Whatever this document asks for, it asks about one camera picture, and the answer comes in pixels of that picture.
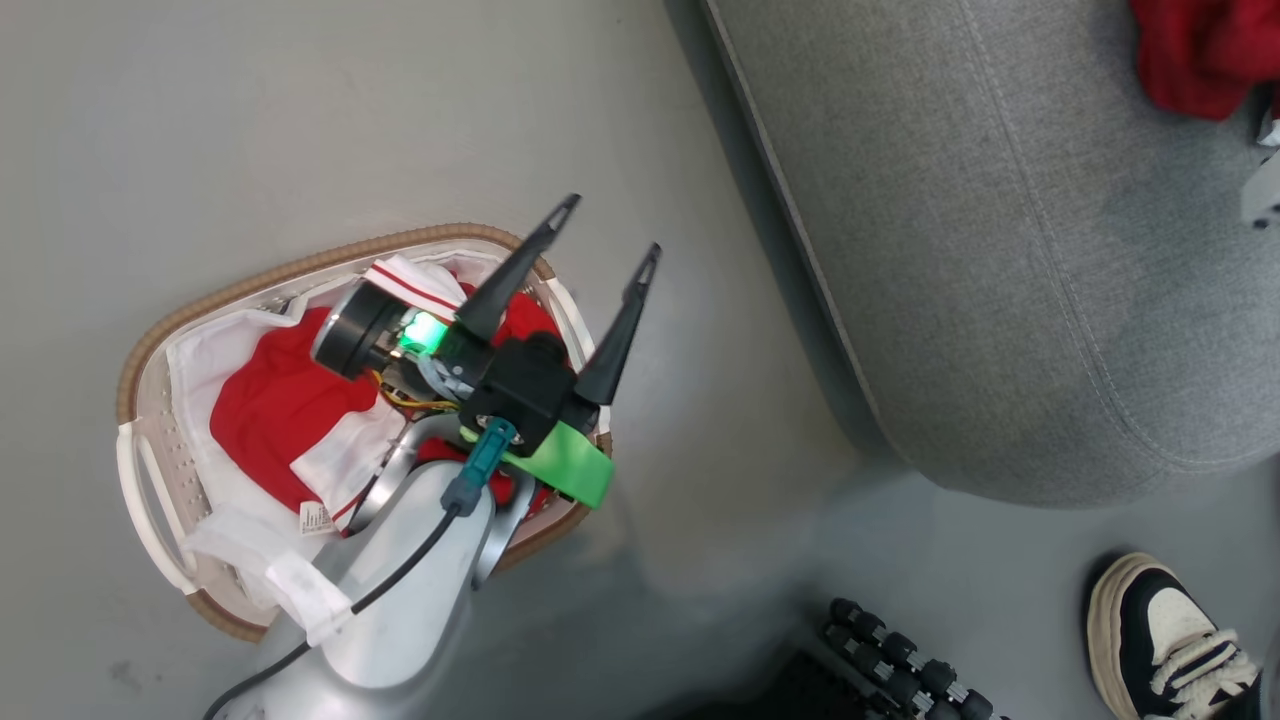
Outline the black and white sneaker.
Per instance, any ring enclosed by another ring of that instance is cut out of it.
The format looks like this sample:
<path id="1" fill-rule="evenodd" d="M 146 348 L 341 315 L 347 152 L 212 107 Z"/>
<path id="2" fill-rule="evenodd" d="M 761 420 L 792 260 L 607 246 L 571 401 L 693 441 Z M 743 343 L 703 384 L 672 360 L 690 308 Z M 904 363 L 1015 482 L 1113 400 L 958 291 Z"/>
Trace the black and white sneaker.
<path id="1" fill-rule="evenodd" d="M 1263 720 L 1261 670 L 1153 556 L 1130 552 L 1097 574 L 1085 648 L 1116 720 Z"/>

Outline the red and white garment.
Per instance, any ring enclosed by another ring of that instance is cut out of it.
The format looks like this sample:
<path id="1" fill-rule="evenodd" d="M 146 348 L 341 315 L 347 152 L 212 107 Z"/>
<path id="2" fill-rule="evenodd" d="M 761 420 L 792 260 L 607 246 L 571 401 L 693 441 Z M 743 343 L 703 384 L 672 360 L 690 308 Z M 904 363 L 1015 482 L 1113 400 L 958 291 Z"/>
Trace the red and white garment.
<path id="1" fill-rule="evenodd" d="M 402 255 L 378 260 L 364 279 L 403 299 L 424 300 L 425 309 L 452 324 L 476 290 L 456 263 L 412 263 Z M 270 496 L 269 509 L 285 511 L 300 536 L 348 536 L 355 514 L 375 475 L 411 420 L 448 413 L 430 389 L 428 398 L 389 391 L 388 372 L 346 379 L 316 364 L 311 350 L 326 311 L 338 300 L 307 300 L 298 320 L 284 324 L 250 320 L 224 323 L 210 350 L 195 350 L 196 366 L 207 375 L 215 355 L 232 355 L 229 370 L 211 375 L 218 391 L 207 429 L 238 473 Z M 553 316 L 529 293 L 517 292 L 495 333 L 495 345 L 547 332 L 563 340 Z"/>

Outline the white plastic laundry basket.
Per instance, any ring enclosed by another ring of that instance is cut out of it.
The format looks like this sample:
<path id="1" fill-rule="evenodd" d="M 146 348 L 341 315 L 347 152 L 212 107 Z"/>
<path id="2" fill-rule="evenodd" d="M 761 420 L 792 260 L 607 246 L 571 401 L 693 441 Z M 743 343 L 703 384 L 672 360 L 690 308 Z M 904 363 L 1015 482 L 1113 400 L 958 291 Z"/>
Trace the white plastic laundry basket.
<path id="1" fill-rule="evenodd" d="M 236 571 L 174 548 L 212 503 L 193 436 L 174 410 L 168 348 L 187 331 L 243 309 L 282 310 L 292 299 L 375 260 L 402 252 L 413 260 L 475 252 L 502 260 L 521 245 L 507 231 L 477 223 L 429 225 L 348 243 L 268 268 L 168 313 L 128 354 L 116 388 L 116 471 L 134 530 L 156 569 L 212 628 L 257 644 L 275 619 L 250 600 Z"/>

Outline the grey fabric sofa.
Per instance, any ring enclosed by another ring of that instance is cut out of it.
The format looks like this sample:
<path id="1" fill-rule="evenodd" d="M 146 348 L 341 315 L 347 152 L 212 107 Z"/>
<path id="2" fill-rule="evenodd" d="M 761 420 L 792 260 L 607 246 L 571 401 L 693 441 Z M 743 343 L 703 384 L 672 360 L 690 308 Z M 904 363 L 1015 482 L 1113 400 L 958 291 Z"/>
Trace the grey fabric sofa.
<path id="1" fill-rule="evenodd" d="M 1157 108 L 1128 0 L 701 0 L 883 437 L 938 486 L 1121 503 L 1280 457 L 1265 91 Z"/>

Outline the red clothing piece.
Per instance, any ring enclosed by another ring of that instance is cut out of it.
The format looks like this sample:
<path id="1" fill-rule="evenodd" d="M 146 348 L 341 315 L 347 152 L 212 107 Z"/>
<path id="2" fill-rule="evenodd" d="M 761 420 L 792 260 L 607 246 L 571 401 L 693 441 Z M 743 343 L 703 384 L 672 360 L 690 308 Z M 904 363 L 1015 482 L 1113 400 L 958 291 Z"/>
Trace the red clothing piece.
<path id="1" fill-rule="evenodd" d="M 1257 90 L 1280 120 L 1280 0 L 1128 0 L 1137 72 L 1158 108 L 1222 122 Z"/>

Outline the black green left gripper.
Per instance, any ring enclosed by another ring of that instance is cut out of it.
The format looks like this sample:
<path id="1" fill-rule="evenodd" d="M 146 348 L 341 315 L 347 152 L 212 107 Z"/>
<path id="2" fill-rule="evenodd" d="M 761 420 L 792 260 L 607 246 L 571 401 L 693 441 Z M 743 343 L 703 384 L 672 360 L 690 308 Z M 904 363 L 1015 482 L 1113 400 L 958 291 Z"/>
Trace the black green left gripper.
<path id="1" fill-rule="evenodd" d="M 454 331 L 438 347 L 438 364 L 471 393 L 458 416 L 477 434 L 460 479 L 443 505 L 472 510 L 499 465 L 522 469 L 589 509 L 605 497 L 614 464 L 588 438 L 599 411 L 612 405 L 652 288 L 662 247 L 652 243 L 622 292 L 622 304 L 595 352 L 579 374 L 566 363 L 556 334 L 489 342 L 540 256 L 557 241 L 580 193 L 564 196 L 525 241 L 456 311 Z"/>

